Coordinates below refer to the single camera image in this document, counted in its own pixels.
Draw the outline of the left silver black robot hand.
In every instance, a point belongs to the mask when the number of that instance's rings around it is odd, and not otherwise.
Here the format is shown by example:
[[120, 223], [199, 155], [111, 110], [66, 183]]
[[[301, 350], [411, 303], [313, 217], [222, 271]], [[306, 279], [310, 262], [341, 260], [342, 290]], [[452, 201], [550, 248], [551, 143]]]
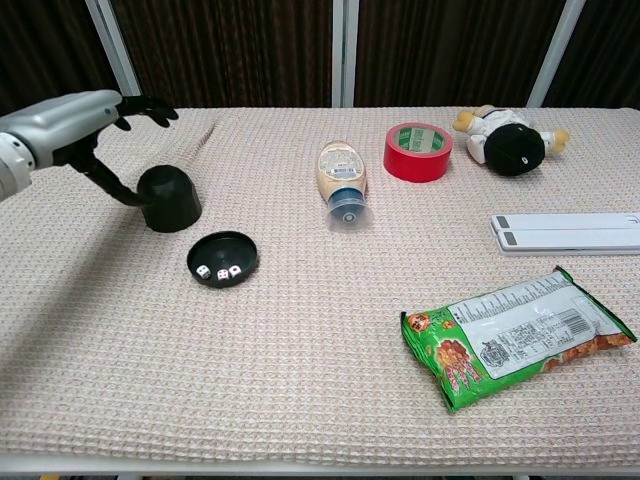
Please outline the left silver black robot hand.
[[58, 96], [2, 116], [1, 199], [29, 187], [34, 171], [69, 165], [124, 205], [151, 205], [151, 198], [126, 187], [94, 153], [100, 132], [111, 125], [129, 131], [127, 118], [134, 115], [163, 128], [179, 118], [158, 98], [108, 89]]

